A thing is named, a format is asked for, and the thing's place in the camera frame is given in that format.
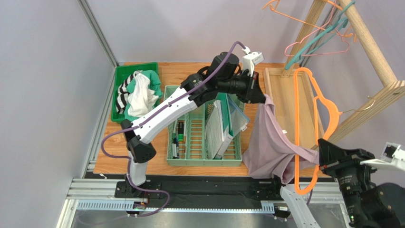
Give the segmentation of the mauve tank top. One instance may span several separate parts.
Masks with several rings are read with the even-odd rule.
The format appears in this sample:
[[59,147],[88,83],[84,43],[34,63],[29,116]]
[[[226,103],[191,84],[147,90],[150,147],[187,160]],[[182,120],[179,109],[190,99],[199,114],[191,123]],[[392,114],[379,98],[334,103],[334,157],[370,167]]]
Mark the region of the mauve tank top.
[[248,175],[254,179],[279,177],[289,184],[295,177],[295,155],[300,156],[299,167],[305,169],[319,164],[319,152],[297,146],[284,134],[275,116],[275,104],[265,95],[258,105],[248,149],[242,161]]

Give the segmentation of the teal plastic hanger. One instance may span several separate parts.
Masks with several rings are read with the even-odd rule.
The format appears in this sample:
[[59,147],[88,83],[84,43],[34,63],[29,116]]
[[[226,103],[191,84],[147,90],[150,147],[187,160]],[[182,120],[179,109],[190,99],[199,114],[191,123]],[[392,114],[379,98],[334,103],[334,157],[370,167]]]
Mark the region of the teal plastic hanger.
[[350,3],[348,3],[339,13],[337,21],[335,21],[335,23],[333,23],[332,25],[328,25],[326,27],[326,29],[324,31],[322,31],[321,33],[319,33],[317,36],[315,36],[310,42],[308,42],[303,48],[301,48],[293,57],[290,61],[287,62],[287,64],[285,65],[284,69],[285,70],[289,70],[295,63],[299,62],[303,57],[306,56],[313,56],[314,52],[316,50],[318,50],[320,47],[322,47],[323,45],[325,45],[329,40],[331,40],[336,34],[334,33],[333,35],[330,35],[328,37],[328,39],[326,39],[323,43],[321,43],[318,46],[315,46],[315,48],[313,48],[311,51],[307,52],[307,55],[305,55],[305,52],[307,50],[309,50],[309,48],[311,47],[311,45],[315,44],[317,41],[320,41],[326,34],[332,33],[332,32],[337,32],[337,34],[343,37],[343,35],[340,33],[341,29],[344,29],[347,27],[348,25],[348,18],[347,17],[342,17],[343,14],[346,13],[347,9],[354,5],[355,1],[351,1]]

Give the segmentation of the black white striped tank top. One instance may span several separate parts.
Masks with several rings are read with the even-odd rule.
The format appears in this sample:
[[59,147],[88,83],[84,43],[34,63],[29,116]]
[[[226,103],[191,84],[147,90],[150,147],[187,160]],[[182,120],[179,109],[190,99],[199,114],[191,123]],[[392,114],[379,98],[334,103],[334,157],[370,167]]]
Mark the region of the black white striped tank top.
[[135,90],[135,77],[136,73],[132,73],[117,89],[117,99],[115,102],[116,112],[123,114],[127,104],[129,95]]

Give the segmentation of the pink wire hanger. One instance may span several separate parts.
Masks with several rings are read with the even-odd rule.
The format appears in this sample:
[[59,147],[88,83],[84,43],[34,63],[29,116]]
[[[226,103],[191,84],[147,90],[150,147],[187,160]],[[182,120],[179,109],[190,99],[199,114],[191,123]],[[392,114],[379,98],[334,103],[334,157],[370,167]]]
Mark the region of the pink wire hanger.
[[[324,23],[321,27],[317,28],[315,31],[311,32],[309,35],[306,35],[304,38],[301,39],[301,41],[296,41],[296,42],[288,45],[284,50],[284,56],[293,57],[293,58],[297,58],[298,60],[300,60],[300,59],[302,59],[302,57],[332,55],[332,54],[338,54],[338,53],[343,53],[343,52],[348,51],[350,44],[345,40],[345,38],[351,37],[351,36],[353,36],[353,34],[351,34],[351,35],[346,35],[346,33],[341,34],[340,30],[346,28],[346,26],[348,25],[348,18],[347,17],[343,18],[342,16],[346,13],[346,11],[348,10],[348,8],[350,6],[355,4],[355,1],[352,0],[344,8],[337,6],[336,2],[337,1],[334,1],[332,3],[332,5],[333,5],[332,12],[331,12],[331,15],[329,16],[328,21],[326,23]],[[318,35],[316,35],[310,42],[308,42],[304,47],[302,47],[296,54],[294,54],[294,55],[292,55],[291,53],[287,54],[287,51],[289,50],[290,47],[292,47],[296,44],[302,44],[302,42],[305,39],[307,39],[308,37],[310,37],[313,33],[321,31],[321,30],[322,30],[322,32],[320,32]],[[304,55],[305,50],[309,49],[311,47],[311,45],[318,42],[326,34],[329,34],[329,33],[331,33],[331,35],[327,39],[325,39],[325,41],[323,43],[319,44],[318,46],[315,46],[311,51],[308,51]],[[328,53],[323,53],[323,54],[314,54],[314,52],[316,50],[318,50],[320,47],[322,47],[324,44],[326,44],[328,41],[330,41],[335,35],[338,35],[341,38],[342,42],[347,43],[346,50],[338,51],[338,52],[328,52]]]

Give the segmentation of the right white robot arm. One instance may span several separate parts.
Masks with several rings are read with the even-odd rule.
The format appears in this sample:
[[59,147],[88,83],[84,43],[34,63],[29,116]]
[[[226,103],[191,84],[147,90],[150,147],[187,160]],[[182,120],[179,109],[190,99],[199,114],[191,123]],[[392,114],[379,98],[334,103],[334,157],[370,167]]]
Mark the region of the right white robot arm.
[[339,184],[352,228],[403,228],[405,189],[395,183],[375,185],[377,170],[405,171],[405,147],[387,142],[379,159],[364,149],[343,149],[319,139],[321,171]]

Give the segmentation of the wooden clothes rack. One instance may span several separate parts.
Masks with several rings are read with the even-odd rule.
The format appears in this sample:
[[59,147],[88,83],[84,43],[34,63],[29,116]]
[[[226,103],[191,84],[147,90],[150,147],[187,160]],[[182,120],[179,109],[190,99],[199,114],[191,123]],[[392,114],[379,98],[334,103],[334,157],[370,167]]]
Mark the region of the wooden clothes rack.
[[[313,2],[302,22],[297,41],[317,29],[315,23],[325,5],[333,6],[333,2]],[[392,104],[405,104],[405,79],[396,76],[405,70],[391,67],[377,42],[384,46],[400,43],[404,35],[398,30],[405,27],[405,3],[402,0],[362,0],[359,4],[359,8],[350,6],[345,15],[349,21],[349,35],[353,34],[352,37],[361,44],[367,60],[358,60],[355,49],[351,48],[344,52],[343,57],[322,55],[310,64],[324,97],[343,112],[329,140],[367,148],[390,140],[399,140],[404,144],[404,109],[394,109]],[[296,69],[295,65],[289,70],[266,68],[264,73],[266,93],[280,108],[278,117],[281,125],[290,130],[295,128],[293,74]],[[315,134],[312,98],[317,94],[304,72],[300,72],[298,78],[298,85],[303,89],[299,98],[305,101],[302,108],[305,128]],[[319,135],[323,135],[328,128],[329,113],[319,100],[317,106]]]

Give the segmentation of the clear zip pouch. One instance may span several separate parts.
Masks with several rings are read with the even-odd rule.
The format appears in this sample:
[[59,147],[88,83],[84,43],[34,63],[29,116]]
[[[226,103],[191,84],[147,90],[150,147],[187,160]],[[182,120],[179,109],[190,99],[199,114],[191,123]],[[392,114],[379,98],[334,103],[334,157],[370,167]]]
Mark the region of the clear zip pouch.
[[245,103],[241,102],[235,95],[227,95],[228,107],[233,136],[247,129],[250,118],[244,113]]

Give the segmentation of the mint green file organizer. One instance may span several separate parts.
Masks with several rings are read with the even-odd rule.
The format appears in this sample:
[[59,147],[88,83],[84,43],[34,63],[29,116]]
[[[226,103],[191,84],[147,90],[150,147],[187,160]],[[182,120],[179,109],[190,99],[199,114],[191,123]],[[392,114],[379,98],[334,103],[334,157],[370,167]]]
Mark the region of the mint green file organizer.
[[[235,135],[221,159],[210,159],[205,147],[205,122],[213,108],[213,101],[182,115],[168,125],[166,160],[170,166],[239,167],[242,163],[240,134]],[[183,141],[174,149],[174,128],[184,124]]]

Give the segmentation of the black marker green cap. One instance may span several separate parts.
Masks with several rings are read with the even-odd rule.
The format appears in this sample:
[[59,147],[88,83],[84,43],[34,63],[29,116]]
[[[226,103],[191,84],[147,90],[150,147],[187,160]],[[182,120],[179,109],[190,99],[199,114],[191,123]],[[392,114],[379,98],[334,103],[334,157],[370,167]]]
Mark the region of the black marker green cap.
[[184,141],[184,121],[178,121],[178,124],[177,124],[177,140],[179,142]]

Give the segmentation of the white pen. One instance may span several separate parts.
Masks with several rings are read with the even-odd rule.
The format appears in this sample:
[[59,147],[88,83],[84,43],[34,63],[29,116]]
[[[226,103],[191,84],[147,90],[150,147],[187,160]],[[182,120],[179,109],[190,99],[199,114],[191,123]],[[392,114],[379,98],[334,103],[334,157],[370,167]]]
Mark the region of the white pen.
[[174,125],[173,125],[173,131],[172,131],[172,156],[173,156],[173,159],[178,159],[179,158],[179,144],[178,144],[178,139],[177,139],[177,124],[178,124],[178,120],[175,120]]

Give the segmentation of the green plastic tray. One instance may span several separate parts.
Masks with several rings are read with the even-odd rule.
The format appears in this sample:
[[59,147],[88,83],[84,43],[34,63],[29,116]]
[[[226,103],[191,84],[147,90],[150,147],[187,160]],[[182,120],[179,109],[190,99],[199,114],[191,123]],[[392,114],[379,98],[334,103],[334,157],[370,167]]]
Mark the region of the green plastic tray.
[[134,77],[138,74],[143,74],[150,79],[149,89],[154,90],[155,96],[158,96],[158,98],[163,96],[160,88],[158,63],[151,62],[117,67],[113,89],[112,122],[119,124],[128,116],[130,107],[128,96],[135,90],[136,81],[134,81]]

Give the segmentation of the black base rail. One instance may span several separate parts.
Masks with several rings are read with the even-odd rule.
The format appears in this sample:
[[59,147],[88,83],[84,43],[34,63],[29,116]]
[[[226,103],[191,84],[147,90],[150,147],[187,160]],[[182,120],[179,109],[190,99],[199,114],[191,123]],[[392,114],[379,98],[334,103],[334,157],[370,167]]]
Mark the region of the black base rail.
[[61,216],[72,228],[294,228],[275,179],[150,175],[131,193],[123,175],[73,179]]

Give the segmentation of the aluminium frame post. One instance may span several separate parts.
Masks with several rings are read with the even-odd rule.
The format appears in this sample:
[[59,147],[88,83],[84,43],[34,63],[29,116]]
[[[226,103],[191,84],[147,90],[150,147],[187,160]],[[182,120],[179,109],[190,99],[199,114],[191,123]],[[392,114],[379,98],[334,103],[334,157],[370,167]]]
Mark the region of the aluminium frame post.
[[118,67],[119,66],[119,62],[117,60],[117,58],[115,57],[92,9],[90,4],[88,3],[87,0],[78,0],[79,5],[81,6],[81,9],[84,13],[84,15],[86,16],[91,28],[93,29],[102,49],[104,50],[107,58],[109,59],[109,61],[111,62],[113,67]]

